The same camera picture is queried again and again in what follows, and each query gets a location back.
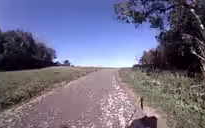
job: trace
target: sky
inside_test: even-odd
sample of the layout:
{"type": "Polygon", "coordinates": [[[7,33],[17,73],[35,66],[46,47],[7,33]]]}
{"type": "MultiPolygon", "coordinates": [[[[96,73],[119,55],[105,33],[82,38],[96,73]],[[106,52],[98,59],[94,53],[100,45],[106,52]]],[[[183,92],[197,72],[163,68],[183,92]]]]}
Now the sky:
{"type": "Polygon", "coordinates": [[[157,30],[120,22],[114,0],[0,0],[2,31],[22,29],[78,66],[128,67],[156,46],[157,30]]]}

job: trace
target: paved path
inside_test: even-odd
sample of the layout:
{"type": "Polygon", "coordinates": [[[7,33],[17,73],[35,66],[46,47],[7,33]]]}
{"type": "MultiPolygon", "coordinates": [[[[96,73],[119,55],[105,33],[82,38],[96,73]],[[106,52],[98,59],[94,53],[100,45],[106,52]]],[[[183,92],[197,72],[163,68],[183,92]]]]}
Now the paved path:
{"type": "Polygon", "coordinates": [[[84,76],[0,114],[2,128],[124,128],[133,112],[117,70],[84,76]]]}

